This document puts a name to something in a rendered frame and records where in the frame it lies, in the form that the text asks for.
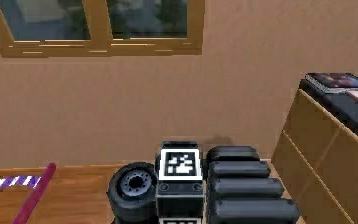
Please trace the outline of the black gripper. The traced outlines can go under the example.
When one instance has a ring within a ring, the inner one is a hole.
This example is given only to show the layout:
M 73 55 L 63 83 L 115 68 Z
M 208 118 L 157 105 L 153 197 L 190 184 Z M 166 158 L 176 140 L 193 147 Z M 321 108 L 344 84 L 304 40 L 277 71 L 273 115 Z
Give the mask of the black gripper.
M 116 171 L 107 190 L 114 215 L 111 224 L 158 224 L 156 186 L 151 163 L 133 162 Z

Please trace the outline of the magenta bar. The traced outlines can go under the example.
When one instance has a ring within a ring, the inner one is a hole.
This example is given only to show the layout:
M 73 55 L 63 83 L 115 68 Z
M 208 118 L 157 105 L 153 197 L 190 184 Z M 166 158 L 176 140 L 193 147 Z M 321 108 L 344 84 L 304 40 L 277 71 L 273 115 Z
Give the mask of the magenta bar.
M 49 163 L 44 170 L 40 180 L 37 182 L 35 189 L 31 192 L 12 224 L 26 224 L 37 203 L 45 192 L 49 182 L 56 171 L 56 164 Z

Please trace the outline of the purple white striped cloth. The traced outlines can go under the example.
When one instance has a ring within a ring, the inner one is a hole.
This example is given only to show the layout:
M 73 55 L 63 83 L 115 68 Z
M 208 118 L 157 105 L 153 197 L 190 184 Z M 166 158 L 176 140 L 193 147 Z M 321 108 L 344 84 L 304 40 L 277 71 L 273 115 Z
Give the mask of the purple white striped cloth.
M 15 176 L 0 179 L 0 190 L 12 186 L 25 186 L 35 188 L 41 180 L 38 176 Z

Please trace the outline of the wooden framed window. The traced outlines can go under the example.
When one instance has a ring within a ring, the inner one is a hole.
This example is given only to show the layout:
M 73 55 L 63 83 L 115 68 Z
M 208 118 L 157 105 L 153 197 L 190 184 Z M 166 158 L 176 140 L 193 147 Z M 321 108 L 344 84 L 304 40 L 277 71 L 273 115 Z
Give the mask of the wooden framed window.
M 0 0 L 0 55 L 199 55 L 205 1 Z

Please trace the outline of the wooden chest of drawers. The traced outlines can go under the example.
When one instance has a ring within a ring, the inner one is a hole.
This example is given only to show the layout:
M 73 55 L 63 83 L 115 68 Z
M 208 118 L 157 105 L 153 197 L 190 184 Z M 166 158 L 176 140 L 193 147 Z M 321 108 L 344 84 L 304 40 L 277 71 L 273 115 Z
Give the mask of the wooden chest of drawers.
M 301 80 L 272 164 L 306 224 L 358 224 L 358 102 Z

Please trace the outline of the dark cover book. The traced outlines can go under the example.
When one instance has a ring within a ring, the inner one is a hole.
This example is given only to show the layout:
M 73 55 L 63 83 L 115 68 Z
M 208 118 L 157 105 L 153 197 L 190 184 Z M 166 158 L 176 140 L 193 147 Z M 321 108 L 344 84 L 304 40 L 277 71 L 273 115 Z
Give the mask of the dark cover book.
M 324 93 L 358 90 L 358 77 L 352 73 L 307 73 L 305 79 Z

